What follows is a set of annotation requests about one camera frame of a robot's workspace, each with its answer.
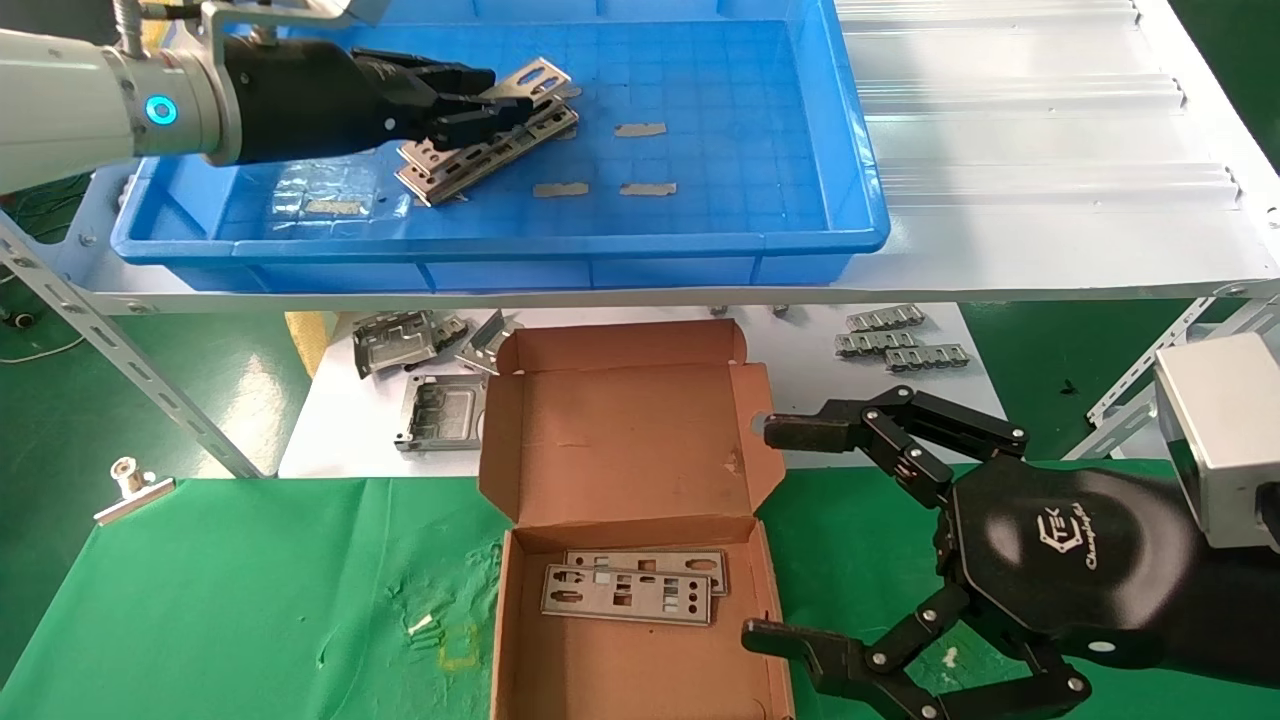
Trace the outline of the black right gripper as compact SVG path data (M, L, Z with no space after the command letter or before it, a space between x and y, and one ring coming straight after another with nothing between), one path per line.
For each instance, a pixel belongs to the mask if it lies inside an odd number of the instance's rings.
M1057 719L1092 696L1062 655L1277 685L1277 555L1212 547L1171 480L1027 464L1020 427L908 386L832 398L812 415L772 414L763 439L785 451L861 452L920 506L943 507L945 571L972 592L943 585L872 644L744 623L745 650L800 662L819 694L883 719ZM925 442L984 464L952 486L954 471ZM969 619L1029 674L932 694L908 667Z

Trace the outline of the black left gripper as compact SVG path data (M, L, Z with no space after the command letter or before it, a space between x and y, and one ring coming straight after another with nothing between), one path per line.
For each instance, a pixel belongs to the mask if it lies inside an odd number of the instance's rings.
M489 68L370 47L348 53L312 38L229 38L223 47L239 127L236 165L335 158L392 140L452 151L509 132L534 111L529 97L474 96L497 83Z

